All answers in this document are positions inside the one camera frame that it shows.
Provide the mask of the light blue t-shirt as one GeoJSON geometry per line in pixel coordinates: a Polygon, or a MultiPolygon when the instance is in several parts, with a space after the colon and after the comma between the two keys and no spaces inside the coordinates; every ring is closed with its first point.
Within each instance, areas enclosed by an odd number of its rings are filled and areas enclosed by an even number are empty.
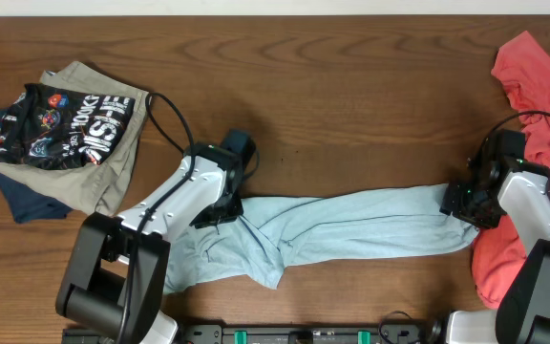
{"type": "Polygon", "coordinates": [[[247,275],[276,289],[287,267],[451,253],[474,226],[440,212],[443,184],[332,198],[254,197],[237,220],[187,229],[171,246],[164,291],[247,275]]]}

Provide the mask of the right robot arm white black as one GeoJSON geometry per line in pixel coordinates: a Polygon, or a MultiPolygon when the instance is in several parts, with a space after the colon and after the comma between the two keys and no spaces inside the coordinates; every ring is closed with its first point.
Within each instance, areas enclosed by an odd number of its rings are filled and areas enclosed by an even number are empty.
{"type": "Polygon", "coordinates": [[[513,157],[482,162],[447,186],[441,211],[484,229],[506,214],[527,253],[498,308],[452,312],[441,342],[550,344],[550,170],[513,157]]]}

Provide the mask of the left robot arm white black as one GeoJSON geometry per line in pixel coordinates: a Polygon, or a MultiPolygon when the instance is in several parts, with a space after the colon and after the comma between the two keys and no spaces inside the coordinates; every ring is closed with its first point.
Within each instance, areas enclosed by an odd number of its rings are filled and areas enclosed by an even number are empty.
{"type": "Polygon", "coordinates": [[[151,195],[115,217],[81,225],[56,297],[56,312],[117,343],[172,343],[178,324],[160,309],[171,245],[184,230],[242,215],[238,189],[252,140],[189,147],[151,195]]]}

